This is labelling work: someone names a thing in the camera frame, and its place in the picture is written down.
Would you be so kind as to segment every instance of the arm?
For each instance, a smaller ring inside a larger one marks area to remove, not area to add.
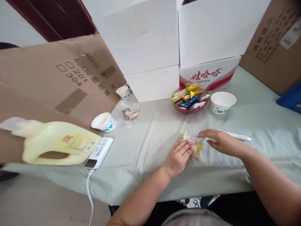
[[[204,130],[199,137],[216,140],[208,143],[217,151],[243,161],[261,202],[277,225],[298,225],[301,222],[301,188],[268,158],[222,131]]]
[[[187,141],[176,143],[170,150],[165,164],[125,199],[107,226],[144,225],[161,193],[172,178],[184,170],[192,154],[190,146]]]

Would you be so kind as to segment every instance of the bottle handle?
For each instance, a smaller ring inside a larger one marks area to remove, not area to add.
[[[47,159],[47,158],[37,157],[32,159],[23,158],[23,160],[31,164],[64,166],[64,165],[77,165],[83,163],[86,159],[83,161],[82,155],[69,154],[66,158],[63,159]]]

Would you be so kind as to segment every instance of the detergent bottle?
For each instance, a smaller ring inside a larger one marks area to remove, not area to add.
[[[0,124],[11,134],[24,137],[23,161],[31,164],[74,165],[88,159],[101,137],[67,122],[42,123],[12,117]],[[41,158],[48,151],[68,153],[64,159]]]

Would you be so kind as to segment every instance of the hand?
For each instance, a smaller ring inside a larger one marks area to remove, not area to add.
[[[198,137],[208,137],[210,139],[216,140],[216,142],[211,140],[208,140],[207,142],[217,151],[238,157],[240,159],[245,157],[249,152],[255,150],[251,146],[243,143],[242,141],[227,134],[226,132],[215,129],[203,130],[199,132]]]
[[[182,141],[173,145],[165,164],[162,166],[170,178],[175,177],[185,169],[188,158],[192,154],[190,147],[191,144],[188,141]]]

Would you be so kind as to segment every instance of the brown cardboard box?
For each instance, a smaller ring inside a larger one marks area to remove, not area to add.
[[[240,66],[278,95],[301,81],[301,39],[286,49],[279,41],[300,17],[298,0],[272,0]]]
[[[113,110],[119,100],[115,91],[124,84],[100,35],[1,50],[0,122],[17,116],[97,132],[91,121]],[[22,162],[23,141],[0,129],[0,162]]]

